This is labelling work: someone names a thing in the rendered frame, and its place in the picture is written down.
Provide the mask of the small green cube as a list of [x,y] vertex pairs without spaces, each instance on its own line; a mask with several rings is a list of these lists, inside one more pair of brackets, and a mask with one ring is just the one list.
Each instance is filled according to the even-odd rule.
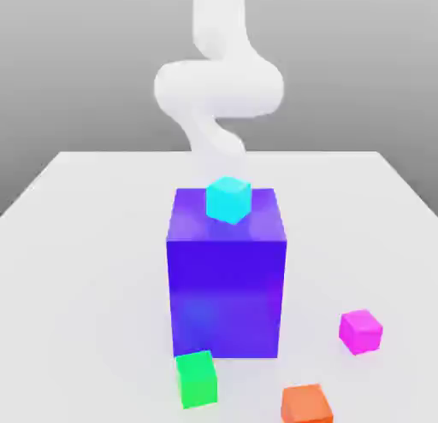
[[209,350],[175,357],[181,404],[184,409],[218,400],[216,369]]

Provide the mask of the small cyan cube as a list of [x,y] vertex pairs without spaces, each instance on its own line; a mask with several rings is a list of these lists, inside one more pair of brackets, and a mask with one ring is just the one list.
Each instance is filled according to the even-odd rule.
[[238,224],[252,211],[252,185],[233,177],[214,181],[205,191],[205,211],[214,220]]

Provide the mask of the small orange cube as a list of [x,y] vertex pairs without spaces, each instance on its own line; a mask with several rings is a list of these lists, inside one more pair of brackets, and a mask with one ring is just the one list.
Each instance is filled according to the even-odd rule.
[[329,402],[319,384],[290,386],[281,400],[283,423],[334,423]]

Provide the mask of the large purple box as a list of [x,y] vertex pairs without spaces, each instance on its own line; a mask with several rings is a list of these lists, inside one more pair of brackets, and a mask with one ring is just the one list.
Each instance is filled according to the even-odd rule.
[[206,215],[203,189],[177,189],[166,250],[175,355],[277,357],[287,237],[273,190],[230,225]]

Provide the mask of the small magenta cube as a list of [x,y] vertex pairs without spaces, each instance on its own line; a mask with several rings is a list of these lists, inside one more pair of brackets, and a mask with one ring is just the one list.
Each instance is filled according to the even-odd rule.
[[354,310],[340,317],[339,338],[353,355],[378,350],[382,324],[367,309]]

